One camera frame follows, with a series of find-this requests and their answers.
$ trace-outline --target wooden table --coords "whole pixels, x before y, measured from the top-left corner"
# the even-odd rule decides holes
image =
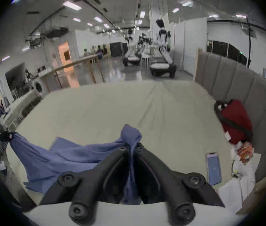
[[[97,65],[98,65],[98,68],[99,68],[99,71],[100,71],[100,74],[101,74],[102,81],[105,82],[104,76],[103,76],[102,71],[101,71],[101,67],[100,67],[100,65],[99,65],[98,55],[99,55],[99,54],[93,54],[93,55],[87,55],[87,56],[84,56],[84,57],[82,57],[81,59],[79,59],[79,60],[77,60],[77,61],[74,61],[74,62],[72,62],[72,63],[70,63],[70,64],[67,64],[67,65],[64,65],[64,66],[61,66],[61,67],[59,67],[59,68],[56,68],[56,69],[51,70],[50,72],[48,72],[48,73],[42,75],[41,78],[44,80],[45,85],[46,85],[48,91],[50,92],[49,87],[48,87],[48,84],[47,84],[47,80],[46,80],[48,76],[50,76],[50,75],[52,75],[52,74],[56,74],[56,77],[57,77],[57,79],[58,79],[58,82],[59,82],[60,88],[62,89],[63,87],[62,87],[62,84],[61,84],[61,82],[60,82],[60,79],[59,79],[59,77],[58,77],[58,73],[57,73],[57,72],[60,71],[60,70],[64,70],[64,69],[66,69],[66,68],[69,68],[69,67],[71,67],[71,66],[77,65],[77,64],[79,64],[79,63],[84,63],[84,62],[87,62],[87,65],[88,65],[88,68],[89,68],[89,72],[90,72],[90,76],[91,76],[91,78],[92,78],[94,84],[96,84],[96,80],[95,80],[95,77],[94,77],[94,74],[93,74],[93,71],[92,71],[92,66],[90,65],[90,60],[93,60],[93,59],[96,60]]]

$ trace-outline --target pipe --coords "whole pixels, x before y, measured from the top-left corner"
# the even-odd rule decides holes
[[[248,62],[247,67],[249,67],[251,60],[250,60],[250,49],[251,49],[251,37],[250,37],[250,23],[248,21],[248,17],[246,17],[247,23],[248,23],[248,35],[249,35],[249,54],[248,54]]]

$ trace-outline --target black panel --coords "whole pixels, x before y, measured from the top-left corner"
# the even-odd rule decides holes
[[[214,41],[213,53],[226,57],[226,55],[227,55],[227,45],[228,45],[228,43]]]
[[[239,53],[238,62],[246,66],[247,58],[241,53]]]
[[[122,56],[121,43],[110,43],[111,56]]]
[[[209,41],[209,45],[206,46],[206,52],[210,52],[211,53],[211,48],[213,47],[213,42]]]
[[[228,58],[238,61],[239,52],[240,51],[231,44],[228,45]]]
[[[122,47],[123,47],[123,54],[125,54],[128,51],[128,44],[127,43],[123,43]]]

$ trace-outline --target upholstered headboard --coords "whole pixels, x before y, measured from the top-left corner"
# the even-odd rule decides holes
[[[215,54],[198,53],[194,81],[215,100],[240,100],[251,119],[253,146],[262,154],[256,179],[266,176],[266,79],[246,66]]]

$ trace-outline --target smartphone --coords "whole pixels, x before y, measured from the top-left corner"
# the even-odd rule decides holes
[[[207,181],[210,185],[221,182],[221,168],[218,153],[206,154]]]

